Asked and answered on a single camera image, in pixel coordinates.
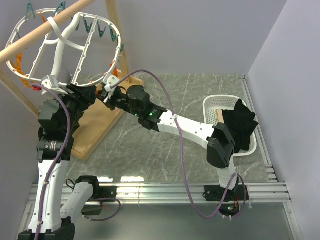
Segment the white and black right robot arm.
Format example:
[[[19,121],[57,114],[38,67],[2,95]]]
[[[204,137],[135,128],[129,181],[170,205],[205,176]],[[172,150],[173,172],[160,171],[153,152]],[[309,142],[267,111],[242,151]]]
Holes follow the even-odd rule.
[[[140,85],[133,85],[126,91],[120,86],[114,90],[102,88],[96,97],[112,111],[120,109],[136,116],[138,123],[147,130],[182,136],[203,147],[207,162],[217,170],[221,196],[231,200],[238,194],[239,178],[234,165],[236,143],[224,123],[212,125],[176,115],[152,103],[150,95]]]

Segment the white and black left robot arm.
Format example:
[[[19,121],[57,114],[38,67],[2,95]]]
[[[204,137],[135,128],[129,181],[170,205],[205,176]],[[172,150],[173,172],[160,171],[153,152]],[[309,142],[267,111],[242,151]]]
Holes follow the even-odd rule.
[[[96,101],[95,86],[67,85],[65,94],[54,93],[39,106],[37,143],[38,187],[27,230],[19,240],[72,240],[77,219],[86,202],[101,195],[95,176],[80,177],[70,197],[62,203],[67,168],[74,145],[73,133],[84,112]]]

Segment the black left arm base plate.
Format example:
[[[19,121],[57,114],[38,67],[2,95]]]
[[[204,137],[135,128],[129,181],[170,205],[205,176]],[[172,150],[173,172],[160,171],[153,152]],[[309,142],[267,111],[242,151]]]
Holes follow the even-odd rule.
[[[117,195],[116,186],[101,186],[98,192],[98,199],[102,202],[114,202]]]

